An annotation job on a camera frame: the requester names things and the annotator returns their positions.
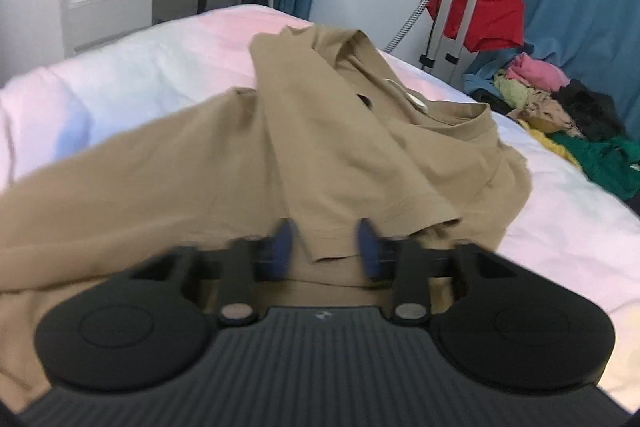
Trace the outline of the red garment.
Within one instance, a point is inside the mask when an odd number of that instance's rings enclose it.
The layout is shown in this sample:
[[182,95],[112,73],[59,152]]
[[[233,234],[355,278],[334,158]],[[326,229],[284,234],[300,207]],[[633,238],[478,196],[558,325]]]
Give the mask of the red garment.
[[[469,0],[452,0],[444,36],[458,36],[462,17]],[[523,0],[477,0],[472,20],[464,39],[470,52],[499,51],[524,44]]]

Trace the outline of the pastel bed sheet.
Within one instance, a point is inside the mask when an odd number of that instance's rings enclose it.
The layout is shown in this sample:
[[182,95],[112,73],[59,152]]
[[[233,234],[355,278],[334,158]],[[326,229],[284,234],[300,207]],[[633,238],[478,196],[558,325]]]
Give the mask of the pastel bed sheet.
[[[157,26],[17,76],[1,91],[1,184],[111,136],[253,87],[250,39],[302,21],[256,5]],[[502,116],[501,141],[527,162],[533,191],[499,251],[576,291],[611,317],[615,348],[601,387],[639,405],[639,220],[613,195]]]

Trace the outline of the tan t-shirt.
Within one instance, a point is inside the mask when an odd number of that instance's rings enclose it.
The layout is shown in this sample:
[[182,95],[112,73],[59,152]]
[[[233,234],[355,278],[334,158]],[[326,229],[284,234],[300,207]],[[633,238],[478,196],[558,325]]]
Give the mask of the tan t-shirt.
[[270,305],[381,306],[356,228],[425,246],[496,248],[529,198],[525,159],[483,104],[408,90],[356,30],[286,28],[250,43],[233,88],[43,167],[1,197],[1,398],[49,388],[34,334],[47,311],[181,245],[220,248],[293,220],[288,279]]

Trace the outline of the beige patterned garment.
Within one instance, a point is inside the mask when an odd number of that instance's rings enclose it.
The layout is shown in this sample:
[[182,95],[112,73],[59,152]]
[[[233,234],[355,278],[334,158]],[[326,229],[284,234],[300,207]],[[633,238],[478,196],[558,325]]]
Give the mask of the beige patterned garment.
[[585,138],[574,119],[546,91],[534,90],[530,92],[524,105],[521,108],[513,109],[508,116],[514,121],[525,121],[529,127],[544,134],[564,132],[573,138]]

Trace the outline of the yellow garment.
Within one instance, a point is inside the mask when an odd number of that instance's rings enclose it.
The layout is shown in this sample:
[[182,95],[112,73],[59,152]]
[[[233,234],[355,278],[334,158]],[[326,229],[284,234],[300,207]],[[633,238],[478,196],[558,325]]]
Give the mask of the yellow garment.
[[570,153],[564,145],[554,142],[547,135],[540,130],[533,128],[530,124],[527,124],[525,120],[518,119],[516,121],[534,140],[536,140],[542,147],[549,152],[559,156],[573,165],[578,171],[582,171],[582,166],[575,156]]

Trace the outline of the pink garment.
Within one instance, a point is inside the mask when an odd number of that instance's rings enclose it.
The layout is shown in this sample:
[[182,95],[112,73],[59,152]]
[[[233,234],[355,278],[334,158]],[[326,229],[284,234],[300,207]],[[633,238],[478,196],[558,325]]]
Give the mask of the pink garment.
[[520,53],[506,68],[506,77],[521,81],[527,87],[556,92],[570,84],[562,69],[545,61]]

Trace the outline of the green garment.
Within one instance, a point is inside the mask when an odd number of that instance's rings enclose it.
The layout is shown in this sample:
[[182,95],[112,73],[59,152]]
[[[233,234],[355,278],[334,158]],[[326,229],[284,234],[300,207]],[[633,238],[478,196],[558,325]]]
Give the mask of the green garment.
[[639,143],[616,136],[603,142],[574,138],[563,132],[550,139],[564,146],[587,178],[618,199],[634,198],[639,193]]

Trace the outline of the black garment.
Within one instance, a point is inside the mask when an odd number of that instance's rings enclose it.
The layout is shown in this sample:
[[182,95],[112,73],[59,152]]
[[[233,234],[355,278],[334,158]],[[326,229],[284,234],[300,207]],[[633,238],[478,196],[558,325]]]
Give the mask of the black garment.
[[603,93],[589,90],[577,79],[559,91],[552,92],[565,112],[573,118],[576,127],[591,142],[604,142],[622,136],[627,132],[618,118],[613,99]]

